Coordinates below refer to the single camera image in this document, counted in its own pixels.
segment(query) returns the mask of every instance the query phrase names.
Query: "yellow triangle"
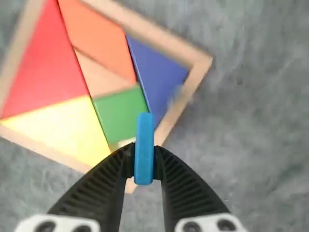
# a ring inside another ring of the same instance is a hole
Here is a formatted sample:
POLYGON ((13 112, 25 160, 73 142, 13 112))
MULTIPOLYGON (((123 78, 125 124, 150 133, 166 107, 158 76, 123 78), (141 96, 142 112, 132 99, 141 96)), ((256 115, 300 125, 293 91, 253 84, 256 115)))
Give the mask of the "yellow triangle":
POLYGON ((109 95, 135 86, 117 74, 107 70, 102 65, 75 51, 92 98, 109 95))
POLYGON ((92 167, 111 153, 89 96, 7 118, 1 124, 92 167))

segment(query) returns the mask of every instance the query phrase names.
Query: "beige triangle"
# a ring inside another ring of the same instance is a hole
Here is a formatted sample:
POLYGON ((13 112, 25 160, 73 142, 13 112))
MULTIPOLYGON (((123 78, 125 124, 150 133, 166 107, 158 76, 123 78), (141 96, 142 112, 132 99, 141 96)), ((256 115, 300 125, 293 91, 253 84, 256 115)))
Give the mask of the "beige triangle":
POLYGON ((75 52, 92 97, 113 94, 135 86, 81 52, 75 52))

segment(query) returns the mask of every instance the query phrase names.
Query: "tangram puzzle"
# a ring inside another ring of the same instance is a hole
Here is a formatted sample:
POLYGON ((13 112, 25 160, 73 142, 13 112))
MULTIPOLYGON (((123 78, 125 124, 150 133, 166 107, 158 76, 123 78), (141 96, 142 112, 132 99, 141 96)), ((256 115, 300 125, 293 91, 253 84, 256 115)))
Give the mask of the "tangram puzzle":
POLYGON ((81 172, 134 141, 141 112, 161 145, 211 64, 112 0, 29 0, 12 50, 0 135, 81 172))

